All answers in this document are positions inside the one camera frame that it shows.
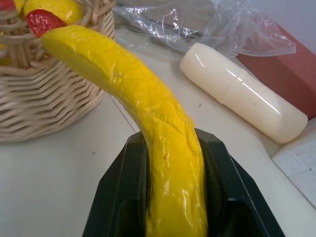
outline table surface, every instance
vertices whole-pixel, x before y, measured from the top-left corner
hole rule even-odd
[[[256,181],[287,237],[315,235],[316,210],[270,158],[279,144],[191,83],[179,69],[180,55],[125,30],[117,39],[172,88],[197,128],[225,143]],[[0,236],[81,236],[99,180],[137,131],[121,104],[105,95],[63,131],[0,144]]]

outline white cylindrical container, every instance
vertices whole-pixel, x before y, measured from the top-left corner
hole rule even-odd
[[[291,141],[307,125],[304,113],[207,45],[194,44],[180,68],[221,104],[278,143]]]

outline plastic wrap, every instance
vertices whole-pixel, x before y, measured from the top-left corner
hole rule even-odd
[[[227,57],[239,53],[276,56],[295,53],[295,43],[247,0],[117,0],[118,24],[147,34],[173,51],[186,53],[196,42]]]

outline red fruit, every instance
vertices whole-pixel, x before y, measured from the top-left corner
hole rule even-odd
[[[13,11],[15,9],[13,0],[0,0],[0,11]]]
[[[31,11],[26,16],[26,21],[37,37],[41,37],[49,30],[64,27],[67,25],[58,16],[55,16],[50,11],[46,11],[43,9],[36,9],[34,11]]]

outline yellow banana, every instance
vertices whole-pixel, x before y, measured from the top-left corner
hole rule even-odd
[[[171,90],[134,54],[81,26],[48,31],[44,46],[114,95],[145,137],[152,188],[147,237],[206,237],[205,172],[194,124]]]
[[[82,9],[74,0],[28,0],[23,8],[24,15],[27,16],[36,9],[50,11],[67,24],[77,22],[83,17]]]
[[[24,6],[24,0],[14,0],[14,3],[15,3],[15,7],[16,7],[17,12],[20,13],[22,11],[23,6]]]

